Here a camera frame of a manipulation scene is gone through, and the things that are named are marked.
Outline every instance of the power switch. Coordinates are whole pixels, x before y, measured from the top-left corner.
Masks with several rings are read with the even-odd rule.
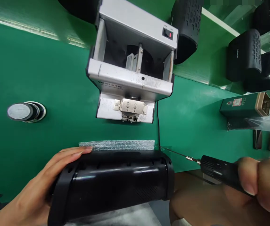
[[[173,39],[173,32],[172,31],[170,31],[170,30],[167,30],[166,28],[163,28],[163,31],[162,31],[162,35],[164,36],[164,37],[167,37],[167,38],[169,38],[170,40],[172,40]]]

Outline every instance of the black power cord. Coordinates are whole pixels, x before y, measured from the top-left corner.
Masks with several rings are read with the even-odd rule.
[[[160,144],[160,122],[159,122],[159,101],[157,101],[157,119],[158,119],[158,145],[159,145],[159,151],[161,151],[161,144]]]

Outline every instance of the black screwdriver handle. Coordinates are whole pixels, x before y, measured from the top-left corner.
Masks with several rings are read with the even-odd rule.
[[[247,192],[241,186],[239,174],[238,174],[238,166],[234,163],[225,162],[219,159],[215,159],[206,155],[203,155],[201,158],[201,171],[226,184],[250,197],[254,197]]]

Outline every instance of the white label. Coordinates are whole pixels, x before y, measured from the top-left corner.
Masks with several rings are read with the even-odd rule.
[[[234,99],[232,106],[233,107],[235,107],[235,106],[241,106],[241,103],[242,103],[242,98]]]

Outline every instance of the product label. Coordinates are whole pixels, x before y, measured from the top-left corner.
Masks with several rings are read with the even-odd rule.
[[[98,81],[102,86],[108,86],[108,87],[111,87],[111,88],[116,88],[116,89],[123,89],[122,86],[120,85],[116,85],[116,84],[113,84],[113,83],[107,83],[107,82],[101,82],[101,81]]]
[[[234,99],[232,106],[233,107],[241,106],[241,103],[242,103],[242,98]]]

